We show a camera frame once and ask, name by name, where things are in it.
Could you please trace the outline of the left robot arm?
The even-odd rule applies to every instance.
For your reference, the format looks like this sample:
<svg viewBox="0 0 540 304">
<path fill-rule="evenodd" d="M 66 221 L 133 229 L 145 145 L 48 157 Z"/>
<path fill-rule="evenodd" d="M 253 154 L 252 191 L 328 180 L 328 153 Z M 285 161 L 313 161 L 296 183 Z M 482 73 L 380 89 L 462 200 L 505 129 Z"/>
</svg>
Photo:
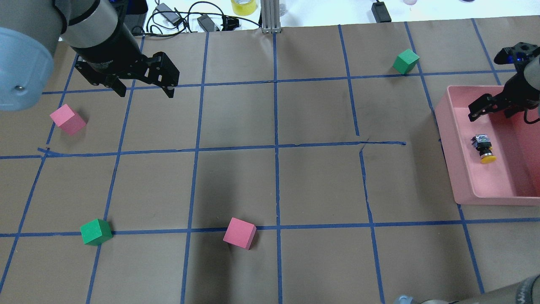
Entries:
<svg viewBox="0 0 540 304">
<path fill-rule="evenodd" d="M 160 87 L 173 98 L 180 73 L 164 52 L 144 55 L 108 0 L 2 0 L 0 108 L 34 106 L 53 74 L 59 41 L 79 57 L 75 68 L 90 85 L 124 97 L 124 79 Z"/>
</svg>

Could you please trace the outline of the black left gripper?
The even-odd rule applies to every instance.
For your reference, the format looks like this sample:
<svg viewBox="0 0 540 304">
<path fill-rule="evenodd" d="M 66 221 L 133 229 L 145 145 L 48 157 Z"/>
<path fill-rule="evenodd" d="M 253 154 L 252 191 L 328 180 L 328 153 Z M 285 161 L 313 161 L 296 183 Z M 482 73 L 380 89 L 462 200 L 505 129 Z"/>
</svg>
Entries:
<svg viewBox="0 0 540 304">
<path fill-rule="evenodd" d="M 124 98 L 127 87 L 123 79 L 137 80 L 156 85 L 168 98 L 174 98 L 180 73 L 164 52 L 148 57 L 135 40 L 109 40 L 98 46 L 74 50 L 79 56 L 75 69 L 89 84 L 104 85 Z"/>
</svg>

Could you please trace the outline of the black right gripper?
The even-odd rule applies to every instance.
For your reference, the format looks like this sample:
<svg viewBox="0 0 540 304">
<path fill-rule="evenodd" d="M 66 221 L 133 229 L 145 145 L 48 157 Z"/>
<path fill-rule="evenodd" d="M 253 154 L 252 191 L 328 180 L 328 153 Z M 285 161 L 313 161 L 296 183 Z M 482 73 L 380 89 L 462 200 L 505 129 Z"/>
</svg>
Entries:
<svg viewBox="0 0 540 304">
<path fill-rule="evenodd" d="M 506 81 L 501 93 L 483 94 L 467 106 L 469 121 L 498 111 L 503 111 L 507 119 L 523 112 L 526 119 L 529 111 L 539 106 L 539 46 L 519 42 L 502 48 L 494 57 L 494 63 L 513 64 L 516 73 Z"/>
</svg>

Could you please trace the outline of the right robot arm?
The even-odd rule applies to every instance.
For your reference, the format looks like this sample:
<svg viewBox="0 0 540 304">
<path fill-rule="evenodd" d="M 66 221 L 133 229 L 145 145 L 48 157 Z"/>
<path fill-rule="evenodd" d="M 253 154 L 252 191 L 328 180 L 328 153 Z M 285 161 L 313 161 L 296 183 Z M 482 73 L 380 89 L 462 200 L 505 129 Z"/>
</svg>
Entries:
<svg viewBox="0 0 540 304">
<path fill-rule="evenodd" d="M 540 64 L 539 46 L 519 42 L 514 46 L 502 48 L 494 57 L 494 64 L 513 64 L 515 75 L 506 81 L 499 94 L 483 94 L 469 104 L 469 121 L 479 117 L 503 111 L 507 119 L 523 112 L 524 122 L 533 125 L 539 119 L 529 120 L 529 111 L 539 108 Z"/>
</svg>

